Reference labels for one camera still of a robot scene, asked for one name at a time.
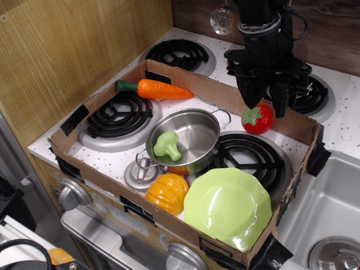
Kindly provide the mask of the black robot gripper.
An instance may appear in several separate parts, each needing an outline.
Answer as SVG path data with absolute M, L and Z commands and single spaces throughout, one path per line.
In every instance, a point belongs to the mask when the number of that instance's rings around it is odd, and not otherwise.
M 228 74 L 236 77 L 238 89 L 248 108 L 263 98 L 267 86 L 273 86 L 271 97 L 276 118 L 289 110 L 288 84 L 280 77 L 309 75 L 312 68 L 293 55 L 296 38 L 292 26 L 280 26 L 271 33 L 244 35 L 245 48 L 224 53 Z

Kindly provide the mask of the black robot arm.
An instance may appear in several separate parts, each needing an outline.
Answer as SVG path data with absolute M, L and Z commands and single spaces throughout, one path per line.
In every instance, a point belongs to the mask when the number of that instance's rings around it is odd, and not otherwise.
M 228 74 L 236 78 L 246 106 L 269 92 L 277 118 L 294 107 L 297 93 L 312 89 L 312 68 L 293 55 L 294 42 L 309 32 L 306 18 L 289 1 L 236 1 L 243 49 L 225 52 Z

